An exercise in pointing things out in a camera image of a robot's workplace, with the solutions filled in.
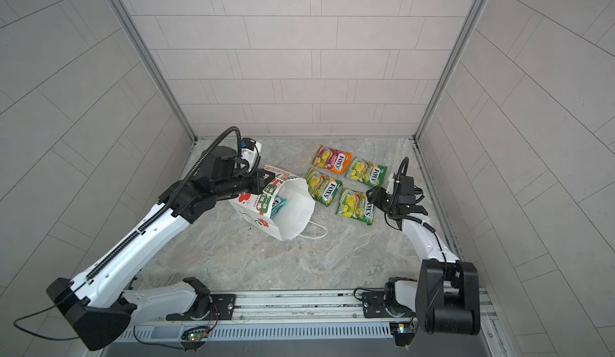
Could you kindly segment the white floral paper bag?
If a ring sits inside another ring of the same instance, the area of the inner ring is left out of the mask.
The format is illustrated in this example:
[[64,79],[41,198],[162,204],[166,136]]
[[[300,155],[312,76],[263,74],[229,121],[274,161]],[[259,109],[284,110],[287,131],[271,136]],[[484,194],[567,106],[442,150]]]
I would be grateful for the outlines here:
[[316,204],[306,179],[275,166],[265,165],[264,170],[275,174],[264,191],[243,193],[230,204],[249,224],[280,241],[301,237],[312,223]]

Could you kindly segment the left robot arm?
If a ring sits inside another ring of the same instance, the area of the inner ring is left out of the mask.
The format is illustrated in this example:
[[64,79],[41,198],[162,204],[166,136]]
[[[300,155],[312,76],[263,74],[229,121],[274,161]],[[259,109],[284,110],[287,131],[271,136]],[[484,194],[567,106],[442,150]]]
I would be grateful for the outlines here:
[[197,278],[146,291],[128,286],[169,241],[216,203],[264,191],[275,175],[260,167],[261,147],[243,139],[238,150],[208,148],[186,178],[163,192],[139,226],[105,256],[73,279],[58,278],[47,288],[88,350],[107,347],[128,328],[149,320],[214,318],[211,292]]

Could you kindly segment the green Fox's candy packet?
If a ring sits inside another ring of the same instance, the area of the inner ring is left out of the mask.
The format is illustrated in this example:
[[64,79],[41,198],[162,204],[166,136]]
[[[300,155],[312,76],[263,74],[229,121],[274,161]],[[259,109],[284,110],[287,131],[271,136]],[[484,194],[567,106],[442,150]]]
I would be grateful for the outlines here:
[[384,184],[387,170],[388,168],[384,165],[354,158],[345,176],[369,187],[381,187]]

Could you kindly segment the teal Fox's candy packet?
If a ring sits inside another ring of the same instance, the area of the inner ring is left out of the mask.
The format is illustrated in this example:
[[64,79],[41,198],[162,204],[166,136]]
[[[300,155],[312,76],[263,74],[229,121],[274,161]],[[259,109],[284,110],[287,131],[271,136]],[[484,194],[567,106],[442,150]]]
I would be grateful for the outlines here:
[[270,217],[273,219],[279,212],[280,210],[285,207],[287,203],[287,200],[284,198],[281,198],[280,196],[276,196],[273,200],[272,206],[271,206],[271,214]]

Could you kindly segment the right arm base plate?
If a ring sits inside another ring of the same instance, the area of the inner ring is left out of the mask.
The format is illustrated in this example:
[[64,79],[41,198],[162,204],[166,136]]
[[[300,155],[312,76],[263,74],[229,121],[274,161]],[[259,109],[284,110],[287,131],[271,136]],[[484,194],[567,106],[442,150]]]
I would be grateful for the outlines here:
[[353,296],[360,301],[366,319],[410,319],[416,315],[412,309],[394,304],[383,289],[357,288]]

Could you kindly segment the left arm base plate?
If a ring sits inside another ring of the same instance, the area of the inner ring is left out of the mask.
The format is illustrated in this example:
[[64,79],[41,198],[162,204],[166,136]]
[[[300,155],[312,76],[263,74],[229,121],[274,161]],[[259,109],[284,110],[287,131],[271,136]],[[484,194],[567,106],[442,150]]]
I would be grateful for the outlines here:
[[197,296],[187,312],[167,315],[166,321],[230,320],[237,296],[234,294],[209,294]]

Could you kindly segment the orange Fox's candy packet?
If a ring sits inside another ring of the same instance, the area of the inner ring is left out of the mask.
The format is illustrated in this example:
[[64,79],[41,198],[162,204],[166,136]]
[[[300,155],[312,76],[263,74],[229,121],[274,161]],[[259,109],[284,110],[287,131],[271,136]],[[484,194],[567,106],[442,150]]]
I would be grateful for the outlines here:
[[352,160],[349,152],[320,146],[312,164],[336,174],[345,174]]

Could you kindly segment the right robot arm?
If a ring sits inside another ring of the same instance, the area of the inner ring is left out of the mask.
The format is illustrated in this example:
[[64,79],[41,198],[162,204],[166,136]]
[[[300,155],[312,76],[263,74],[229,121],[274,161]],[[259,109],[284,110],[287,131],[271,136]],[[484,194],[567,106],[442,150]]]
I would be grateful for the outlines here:
[[384,307],[390,315],[414,315],[428,333],[476,336],[480,332],[479,276],[445,245],[419,205],[422,190],[412,176],[397,172],[389,186],[367,192],[368,202],[405,235],[421,258],[417,280],[390,278]]

